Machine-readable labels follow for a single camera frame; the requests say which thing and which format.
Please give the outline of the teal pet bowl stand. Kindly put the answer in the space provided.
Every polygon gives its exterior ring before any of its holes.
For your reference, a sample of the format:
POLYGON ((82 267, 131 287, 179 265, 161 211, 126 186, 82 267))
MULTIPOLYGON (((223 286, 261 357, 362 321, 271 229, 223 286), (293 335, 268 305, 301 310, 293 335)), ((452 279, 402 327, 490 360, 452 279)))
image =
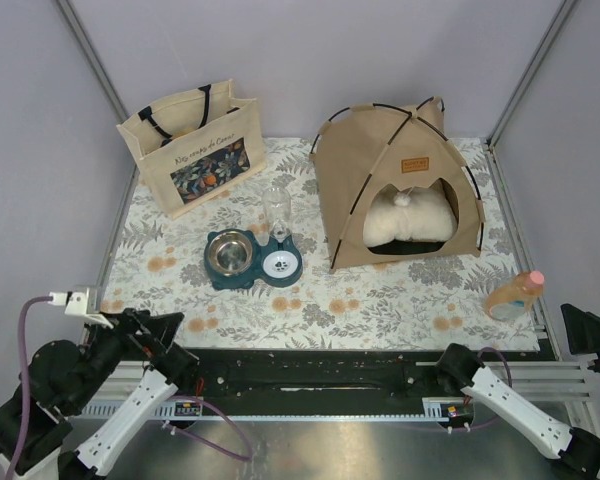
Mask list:
POLYGON ((240 229, 210 232, 207 235, 203 263, 207 276, 215 290, 249 289, 254 286, 257 280, 262 280, 267 285, 275 288, 286 288, 295 284, 303 273, 302 257, 293 242, 292 235, 289 235, 283 243, 269 237, 268 242, 261 245, 251 231, 240 229), (233 276, 224 276, 214 271, 206 257, 209 243, 220 233, 228 231, 244 233, 251 240, 253 246, 251 266, 246 271, 233 276))

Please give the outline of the stainless steel bowl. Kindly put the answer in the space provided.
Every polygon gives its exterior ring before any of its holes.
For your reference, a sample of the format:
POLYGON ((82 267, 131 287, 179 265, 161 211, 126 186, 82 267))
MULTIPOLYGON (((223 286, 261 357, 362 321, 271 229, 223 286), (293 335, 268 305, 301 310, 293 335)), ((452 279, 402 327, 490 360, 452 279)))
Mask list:
POLYGON ((252 242, 239 231, 220 233, 209 243, 206 257, 211 268, 219 274, 238 275, 251 266, 252 242))

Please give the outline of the clear plastic water bottle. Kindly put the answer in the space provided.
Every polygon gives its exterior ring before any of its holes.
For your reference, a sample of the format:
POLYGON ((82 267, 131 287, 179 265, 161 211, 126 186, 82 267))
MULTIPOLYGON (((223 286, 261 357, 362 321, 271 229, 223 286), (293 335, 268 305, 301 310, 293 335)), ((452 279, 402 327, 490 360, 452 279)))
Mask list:
POLYGON ((291 196, 283 187, 270 187, 263 192, 262 205, 268 234, 283 243, 291 234, 291 196))

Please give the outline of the cream fluffy pillow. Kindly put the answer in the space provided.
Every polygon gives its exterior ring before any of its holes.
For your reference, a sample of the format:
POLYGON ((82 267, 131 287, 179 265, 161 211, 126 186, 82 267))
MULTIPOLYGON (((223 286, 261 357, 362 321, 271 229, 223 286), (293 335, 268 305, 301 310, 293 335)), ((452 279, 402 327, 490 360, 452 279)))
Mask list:
POLYGON ((366 214, 363 242, 366 247, 377 247, 390 242, 445 242, 452 238, 457 229, 454 212, 439 190, 411 187, 398 191, 389 185, 383 188, 372 201, 366 214), (407 207, 393 202, 397 193, 408 194, 407 207))

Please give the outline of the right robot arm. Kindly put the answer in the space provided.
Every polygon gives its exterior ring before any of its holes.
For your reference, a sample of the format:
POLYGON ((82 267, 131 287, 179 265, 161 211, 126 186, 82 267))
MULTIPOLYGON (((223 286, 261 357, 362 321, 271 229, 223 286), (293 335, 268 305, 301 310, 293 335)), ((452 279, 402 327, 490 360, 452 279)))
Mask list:
MULTIPOLYGON (((595 354, 588 369, 600 373, 600 317, 571 304, 561 306, 573 355, 595 354)), ((600 421, 583 401, 566 402, 569 426, 536 407, 498 378, 469 348, 452 343, 435 364, 435 383, 444 394, 461 392, 483 403, 514 427, 550 463, 559 479, 600 479, 600 421)))

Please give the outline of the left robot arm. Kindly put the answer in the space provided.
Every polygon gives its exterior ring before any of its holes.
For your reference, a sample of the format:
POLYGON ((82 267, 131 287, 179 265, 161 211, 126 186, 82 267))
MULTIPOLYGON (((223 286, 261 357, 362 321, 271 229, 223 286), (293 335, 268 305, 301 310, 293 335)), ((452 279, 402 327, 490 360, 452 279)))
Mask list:
POLYGON ((104 479, 158 407, 194 391, 199 360, 178 345, 181 313, 154 316, 128 308, 106 315, 93 341, 45 344, 22 369, 20 385, 0 407, 0 464, 8 479, 104 479), (73 451, 62 449, 79 416, 130 353, 148 365, 139 384, 106 423, 73 451))

